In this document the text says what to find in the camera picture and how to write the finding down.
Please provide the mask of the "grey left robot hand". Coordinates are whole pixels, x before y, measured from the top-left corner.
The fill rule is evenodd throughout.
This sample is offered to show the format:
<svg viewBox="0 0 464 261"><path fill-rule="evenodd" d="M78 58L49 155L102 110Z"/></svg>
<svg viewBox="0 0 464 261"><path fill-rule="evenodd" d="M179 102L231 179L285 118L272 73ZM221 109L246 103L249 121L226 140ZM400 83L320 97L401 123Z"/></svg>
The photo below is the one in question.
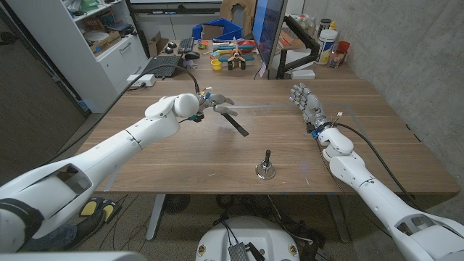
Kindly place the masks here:
<svg viewBox="0 0 464 261"><path fill-rule="evenodd" d="M199 97L199 110L196 115L200 116L204 114L206 108L212 108L215 112L220 114L227 114L232 116L237 116L238 113L229 109L228 107L223 106L223 104L234 105L234 101L225 97L222 94L205 94Z"/></svg>

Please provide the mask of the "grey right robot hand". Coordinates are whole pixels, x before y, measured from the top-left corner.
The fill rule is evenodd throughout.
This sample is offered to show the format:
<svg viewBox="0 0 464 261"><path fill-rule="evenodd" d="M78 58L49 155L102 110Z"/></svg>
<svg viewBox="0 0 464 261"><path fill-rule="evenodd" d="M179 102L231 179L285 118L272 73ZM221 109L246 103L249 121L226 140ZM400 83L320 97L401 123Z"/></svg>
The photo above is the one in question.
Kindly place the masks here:
<svg viewBox="0 0 464 261"><path fill-rule="evenodd" d="M302 111L308 133L319 135L330 126L331 122L326 117L323 105L304 83L292 87L289 100Z"/></svg>

